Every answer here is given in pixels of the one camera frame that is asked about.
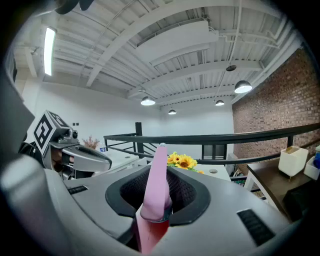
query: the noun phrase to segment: wooden desk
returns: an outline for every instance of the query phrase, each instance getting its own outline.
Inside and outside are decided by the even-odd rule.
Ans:
[[[249,172],[244,187],[251,191],[252,186],[256,183],[268,203],[289,218],[283,203],[287,191],[299,187],[311,179],[304,175],[304,169],[289,178],[278,169],[279,160],[278,158],[271,161],[248,164]]]

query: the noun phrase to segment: black rubber opening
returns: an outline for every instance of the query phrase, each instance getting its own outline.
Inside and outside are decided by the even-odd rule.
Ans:
[[[150,166],[146,166],[107,188],[106,201],[117,214],[135,218],[144,200],[149,172]],[[211,198],[208,189],[201,182],[171,167],[167,168],[166,179],[172,199],[170,226],[194,222],[209,206]]]

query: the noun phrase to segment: white ceiling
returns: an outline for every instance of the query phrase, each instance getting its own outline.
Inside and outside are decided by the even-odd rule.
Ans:
[[[94,0],[86,11],[77,6],[66,15],[52,12],[31,18],[16,42],[14,56],[18,70],[28,68],[39,77],[45,28],[51,26],[57,29],[53,74],[44,81],[87,87],[133,101],[146,96],[138,92],[144,87],[158,106],[234,98],[237,81],[248,80],[257,86],[272,67],[289,57],[283,53],[295,35],[294,28],[267,2]],[[201,18],[219,33],[218,41],[210,42],[206,49],[155,66],[137,54],[137,46],[155,33]],[[230,62],[237,69],[227,72]]]

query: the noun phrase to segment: black vent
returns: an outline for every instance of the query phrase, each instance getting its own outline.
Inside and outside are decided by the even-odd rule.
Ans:
[[[264,244],[275,236],[253,210],[242,210],[237,212],[237,214],[248,229],[257,246]]]

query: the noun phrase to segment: brick wall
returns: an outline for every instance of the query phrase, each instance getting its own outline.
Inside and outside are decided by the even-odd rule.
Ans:
[[[269,131],[320,122],[320,82],[303,49],[298,49],[263,84],[232,105],[234,133]],[[320,137],[320,129],[294,136],[301,146]],[[315,147],[308,150],[315,152]],[[287,139],[234,145],[238,158],[267,156],[287,147]],[[244,174],[247,164],[240,164]]]

